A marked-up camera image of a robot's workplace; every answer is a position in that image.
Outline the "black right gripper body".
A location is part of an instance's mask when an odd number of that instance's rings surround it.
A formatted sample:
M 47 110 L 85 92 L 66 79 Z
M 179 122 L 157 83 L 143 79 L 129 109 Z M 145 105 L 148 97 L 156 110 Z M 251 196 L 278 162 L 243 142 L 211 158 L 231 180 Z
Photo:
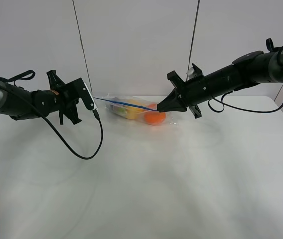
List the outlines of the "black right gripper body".
M 218 70 L 207 76 L 199 67 L 193 64 L 198 75 L 187 81 L 183 81 L 176 71 L 167 74 L 167 79 L 178 92 L 181 106 L 190 109 L 195 118 L 202 116 L 199 104 L 232 91 L 232 80 L 225 69 Z

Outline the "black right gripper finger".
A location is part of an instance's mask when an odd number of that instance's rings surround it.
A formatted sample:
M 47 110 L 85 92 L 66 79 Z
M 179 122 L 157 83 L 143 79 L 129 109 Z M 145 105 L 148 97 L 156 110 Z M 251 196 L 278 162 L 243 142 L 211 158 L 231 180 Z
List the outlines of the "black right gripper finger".
M 176 89 L 173 89 L 162 101 L 160 101 L 157 104 L 161 105 L 180 105 L 179 99 L 178 99 L 178 92 Z
M 186 112 L 187 108 L 180 105 L 161 105 L 157 104 L 159 112 Z

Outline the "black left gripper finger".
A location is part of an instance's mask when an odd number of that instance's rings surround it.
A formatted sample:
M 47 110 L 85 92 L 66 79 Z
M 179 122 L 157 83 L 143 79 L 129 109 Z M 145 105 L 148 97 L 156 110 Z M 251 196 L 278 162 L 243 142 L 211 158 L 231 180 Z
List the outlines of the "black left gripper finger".
M 60 125 L 64 124 L 63 115 L 64 115 L 64 112 L 63 111 L 59 111 L 59 123 L 60 123 Z

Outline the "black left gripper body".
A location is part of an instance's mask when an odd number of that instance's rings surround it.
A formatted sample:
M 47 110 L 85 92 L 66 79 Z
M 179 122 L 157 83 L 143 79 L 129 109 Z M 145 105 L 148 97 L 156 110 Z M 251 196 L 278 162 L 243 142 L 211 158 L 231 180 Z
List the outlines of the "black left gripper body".
M 50 89 L 33 91 L 31 93 L 32 104 L 44 116 L 63 111 L 63 117 L 66 116 L 72 124 L 80 123 L 77 111 L 80 93 L 78 93 L 77 86 L 82 89 L 81 78 L 66 84 L 57 76 L 56 70 L 50 70 L 47 76 Z

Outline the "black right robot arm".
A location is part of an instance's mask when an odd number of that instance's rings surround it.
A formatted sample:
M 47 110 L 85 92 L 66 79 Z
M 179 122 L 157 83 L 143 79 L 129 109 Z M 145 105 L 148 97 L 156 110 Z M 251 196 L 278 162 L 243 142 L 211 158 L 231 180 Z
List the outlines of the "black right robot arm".
M 157 104 L 159 112 L 191 110 L 195 118 L 202 116 L 198 105 L 232 91 L 261 83 L 283 83 L 283 50 L 248 53 L 220 70 L 204 75 L 192 66 L 193 77 L 183 81 L 175 71 L 167 74 L 174 89 Z

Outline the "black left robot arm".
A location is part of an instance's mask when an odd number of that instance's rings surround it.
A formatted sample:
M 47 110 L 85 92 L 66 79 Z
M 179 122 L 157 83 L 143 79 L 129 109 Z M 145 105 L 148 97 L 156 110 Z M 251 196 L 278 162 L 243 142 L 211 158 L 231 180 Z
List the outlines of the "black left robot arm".
M 16 85 L 16 81 L 28 81 L 35 77 L 33 70 L 25 71 L 10 79 L 0 77 L 0 114 L 8 115 L 15 121 L 47 117 L 58 112 L 60 124 L 67 117 L 72 124 L 81 122 L 78 116 L 77 103 L 83 101 L 85 107 L 96 109 L 94 99 L 87 85 L 78 78 L 64 83 L 55 70 L 47 72 L 48 90 L 28 91 Z

